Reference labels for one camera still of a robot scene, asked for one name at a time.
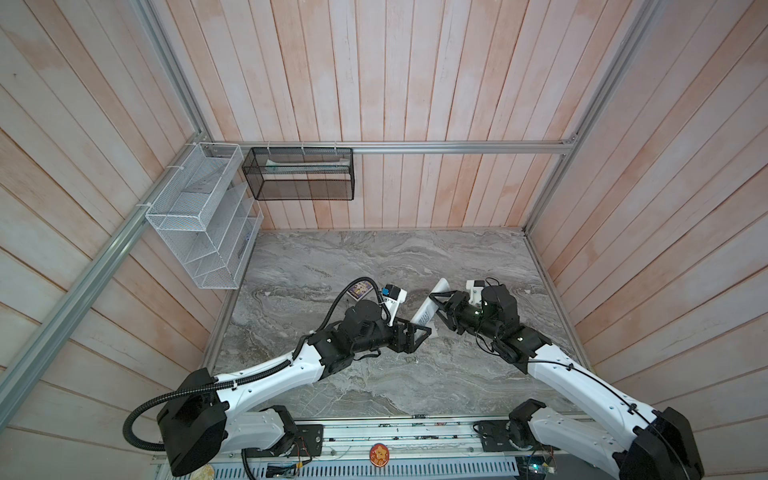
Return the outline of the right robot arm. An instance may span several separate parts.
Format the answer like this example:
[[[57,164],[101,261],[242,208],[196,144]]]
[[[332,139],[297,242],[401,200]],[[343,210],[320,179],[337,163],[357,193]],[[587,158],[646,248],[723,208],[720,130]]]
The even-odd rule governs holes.
[[[518,448],[555,447],[615,479],[702,479],[704,465],[689,420],[634,399],[579,365],[552,340],[523,324],[516,298],[503,284],[472,282],[465,291],[440,281],[413,317],[475,337],[481,348],[545,383],[591,418],[567,418],[529,399],[509,415],[510,442]]]

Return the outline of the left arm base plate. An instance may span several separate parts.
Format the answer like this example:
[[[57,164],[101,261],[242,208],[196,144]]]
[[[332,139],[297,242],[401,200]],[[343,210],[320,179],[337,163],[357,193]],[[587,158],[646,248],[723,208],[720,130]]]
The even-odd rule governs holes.
[[[320,423],[299,424],[296,431],[264,451],[269,457],[314,458],[322,453],[324,426]]]

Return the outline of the white remote control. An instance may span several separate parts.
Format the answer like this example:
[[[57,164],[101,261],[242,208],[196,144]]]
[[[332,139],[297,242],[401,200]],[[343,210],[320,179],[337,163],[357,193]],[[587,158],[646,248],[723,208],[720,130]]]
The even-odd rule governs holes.
[[[431,294],[445,293],[450,290],[449,282],[445,278],[441,278],[436,285],[432,288],[430,293],[425,298],[424,302],[418,308],[416,313],[411,318],[411,323],[418,326],[426,327],[433,319],[438,311],[438,303],[431,299]]]

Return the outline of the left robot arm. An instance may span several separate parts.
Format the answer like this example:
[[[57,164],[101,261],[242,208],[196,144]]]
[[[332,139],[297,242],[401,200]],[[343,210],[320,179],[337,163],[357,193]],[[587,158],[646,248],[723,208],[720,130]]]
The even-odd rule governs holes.
[[[245,370],[212,376],[205,368],[187,376],[175,391],[151,401],[161,409],[161,442],[171,472],[193,473],[221,452],[257,450],[272,456],[291,451],[299,435],[287,408],[252,408],[292,389],[341,372],[356,360],[382,350],[413,353],[430,335],[437,306],[426,300],[409,320],[397,317],[400,303],[360,300],[340,321],[330,321],[299,342],[296,349]]]

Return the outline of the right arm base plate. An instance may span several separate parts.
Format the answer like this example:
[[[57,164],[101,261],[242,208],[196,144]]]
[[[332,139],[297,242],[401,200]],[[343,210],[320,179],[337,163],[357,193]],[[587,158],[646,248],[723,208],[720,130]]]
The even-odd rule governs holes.
[[[531,431],[520,422],[510,420],[481,420],[472,425],[486,453],[522,452],[523,454],[557,451],[556,447],[534,439]]]

